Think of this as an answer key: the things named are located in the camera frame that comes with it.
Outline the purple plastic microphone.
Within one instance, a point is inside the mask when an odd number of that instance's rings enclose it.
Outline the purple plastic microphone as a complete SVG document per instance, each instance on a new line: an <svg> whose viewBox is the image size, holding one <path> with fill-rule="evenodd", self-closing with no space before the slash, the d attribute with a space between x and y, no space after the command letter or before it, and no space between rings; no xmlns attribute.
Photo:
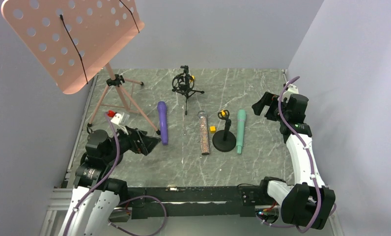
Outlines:
<svg viewBox="0 0 391 236"><path fill-rule="evenodd" d="M161 142L164 146L168 145L168 121L167 121L167 105L164 101L157 104L159 114Z"/></svg>

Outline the glitter microphone with mesh head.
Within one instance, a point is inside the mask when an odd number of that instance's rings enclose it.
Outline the glitter microphone with mesh head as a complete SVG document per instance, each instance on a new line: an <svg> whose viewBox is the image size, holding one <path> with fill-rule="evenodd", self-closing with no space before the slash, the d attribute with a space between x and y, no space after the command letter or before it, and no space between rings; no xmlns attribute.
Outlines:
<svg viewBox="0 0 391 236"><path fill-rule="evenodd" d="M200 131L200 148L201 155L209 155L209 138L208 138L208 125L207 125L207 113L203 110L198 112L199 131Z"/></svg>

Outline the black round-base microphone stand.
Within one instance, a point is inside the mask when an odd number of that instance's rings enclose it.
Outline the black round-base microphone stand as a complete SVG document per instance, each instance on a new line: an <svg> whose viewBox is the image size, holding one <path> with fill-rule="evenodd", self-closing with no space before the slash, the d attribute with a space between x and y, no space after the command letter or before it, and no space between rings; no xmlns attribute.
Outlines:
<svg viewBox="0 0 391 236"><path fill-rule="evenodd" d="M220 152L230 152L236 147L236 137L230 131L232 122L229 110L218 112L218 117L225 121L225 126L223 130L219 130L214 134L212 144Z"/></svg>

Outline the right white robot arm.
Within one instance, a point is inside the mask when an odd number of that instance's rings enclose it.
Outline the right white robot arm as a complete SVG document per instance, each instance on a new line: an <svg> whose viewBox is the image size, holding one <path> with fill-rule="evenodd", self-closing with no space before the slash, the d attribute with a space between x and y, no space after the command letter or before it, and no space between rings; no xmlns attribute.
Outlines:
<svg viewBox="0 0 391 236"><path fill-rule="evenodd" d="M335 206L335 192L326 186L318 173L312 151L312 132L305 123L308 98L291 94L280 98L270 92L252 105L255 115L268 107L266 119L280 123L280 133L291 156L294 185L285 180L265 177L259 187L280 206L285 224L306 229L324 228Z"/></svg>

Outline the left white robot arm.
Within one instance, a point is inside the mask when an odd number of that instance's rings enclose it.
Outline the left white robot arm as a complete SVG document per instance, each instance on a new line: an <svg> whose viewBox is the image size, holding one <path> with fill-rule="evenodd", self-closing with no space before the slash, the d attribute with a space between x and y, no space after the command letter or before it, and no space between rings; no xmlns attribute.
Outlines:
<svg viewBox="0 0 391 236"><path fill-rule="evenodd" d="M129 197L127 182L110 174L127 151L147 156L161 141L146 131L126 127L113 137L105 130L88 134L85 153L75 171L69 209L60 236L96 236L119 203Z"/></svg>

